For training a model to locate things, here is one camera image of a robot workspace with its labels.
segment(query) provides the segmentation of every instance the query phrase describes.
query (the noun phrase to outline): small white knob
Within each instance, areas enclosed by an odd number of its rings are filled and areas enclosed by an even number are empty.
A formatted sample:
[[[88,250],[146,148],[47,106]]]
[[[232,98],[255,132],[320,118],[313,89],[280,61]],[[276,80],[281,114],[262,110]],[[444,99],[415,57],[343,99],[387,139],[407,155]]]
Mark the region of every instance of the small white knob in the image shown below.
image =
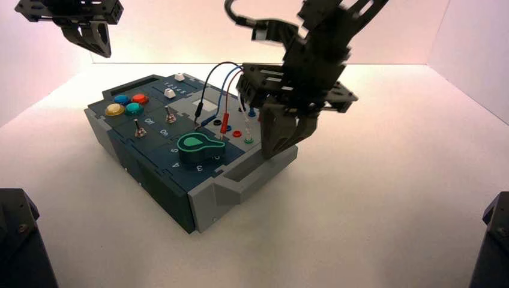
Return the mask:
[[[170,88],[167,88],[164,90],[164,96],[168,99],[173,99],[176,97],[175,91],[171,90]]]
[[[179,82],[182,82],[185,80],[185,77],[182,73],[178,73],[175,75],[175,80],[179,81]]]

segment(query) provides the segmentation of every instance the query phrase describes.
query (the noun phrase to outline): white wall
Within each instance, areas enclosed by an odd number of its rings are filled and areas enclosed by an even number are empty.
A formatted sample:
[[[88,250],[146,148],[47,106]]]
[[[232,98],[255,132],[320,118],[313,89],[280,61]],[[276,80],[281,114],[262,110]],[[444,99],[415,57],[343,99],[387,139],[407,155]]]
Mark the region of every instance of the white wall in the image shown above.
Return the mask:
[[[16,13],[17,2],[0,2],[0,126],[92,62],[53,23],[30,23]]]
[[[429,65],[509,124],[508,12],[508,0],[451,0]]]
[[[345,0],[350,5],[354,0]],[[113,56],[94,62],[281,62],[282,47],[252,43],[235,27],[224,0],[122,0],[124,14],[110,27]],[[390,0],[352,42],[350,63],[425,64],[448,0]],[[301,24],[302,0],[238,0],[239,14]]]

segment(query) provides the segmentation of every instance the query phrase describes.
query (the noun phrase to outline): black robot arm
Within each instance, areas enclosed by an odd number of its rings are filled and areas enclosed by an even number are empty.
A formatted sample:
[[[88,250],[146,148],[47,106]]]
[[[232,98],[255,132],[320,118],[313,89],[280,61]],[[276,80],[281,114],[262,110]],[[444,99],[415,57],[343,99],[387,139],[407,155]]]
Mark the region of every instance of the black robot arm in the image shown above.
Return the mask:
[[[118,23],[124,7],[118,0],[21,0],[15,10],[30,22],[52,21],[70,42],[109,58],[108,24]]]
[[[348,43],[388,0],[358,0],[349,8],[341,0],[306,0],[298,13],[309,30],[305,38],[288,22],[237,16],[233,1],[226,0],[226,12],[253,29],[252,40],[276,41],[286,49],[283,65],[243,64],[237,85],[243,100],[261,111],[262,153],[271,158],[311,136],[322,110],[345,113],[358,100],[337,79]]]

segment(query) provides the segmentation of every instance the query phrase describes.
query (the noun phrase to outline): blue wire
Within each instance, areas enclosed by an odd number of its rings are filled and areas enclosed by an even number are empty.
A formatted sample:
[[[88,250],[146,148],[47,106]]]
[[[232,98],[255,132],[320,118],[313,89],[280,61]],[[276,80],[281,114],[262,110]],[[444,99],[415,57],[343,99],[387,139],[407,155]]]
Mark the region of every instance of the blue wire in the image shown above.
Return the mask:
[[[228,78],[230,78],[230,75],[235,72],[237,69],[242,69],[242,67],[238,66],[232,69],[228,75],[226,75],[226,78],[224,78],[223,86],[221,86],[221,94],[219,94],[219,100],[217,100],[217,111],[215,112],[214,116],[217,116],[219,114],[219,110],[221,108],[221,97],[224,94],[224,87],[226,86],[226,82],[228,81]]]
[[[230,75],[233,72],[235,72],[235,70],[237,70],[237,69],[242,69],[242,67],[241,66],[237,66],[237,67],[233,68],[232,71],[230,71],[230,73],[228,73],[228,75],[226,75],[226,78],[224,78],[223,86],[221,87],[221,93],[219,94],[219,99],[217,100],[217,110],[215,111],[214,115],[212,115],[209,118],[207,118],[207,119],[202,121],[202,123],[201,123],[202,127],[204,127],[207,124],[209,124],[219,114],[219,110],[221,109],[221,98],[223,98],[223,94],[224,94],[224,87],[226,86],[226,82],[228,81],[228,78],[230,78]]]

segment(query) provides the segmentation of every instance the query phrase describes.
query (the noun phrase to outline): yellow button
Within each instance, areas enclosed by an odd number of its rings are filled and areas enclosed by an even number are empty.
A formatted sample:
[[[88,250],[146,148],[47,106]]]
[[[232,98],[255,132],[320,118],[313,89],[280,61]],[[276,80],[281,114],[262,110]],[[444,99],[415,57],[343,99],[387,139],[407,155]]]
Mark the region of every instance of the yellow button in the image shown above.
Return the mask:
[[[124,106],[115,103],[115,104],[111,104],[110,106],[108,106],[106,108],[106,115],[107,116],[118,116],[118,115],[123,114],[124,111],[125,111]]]

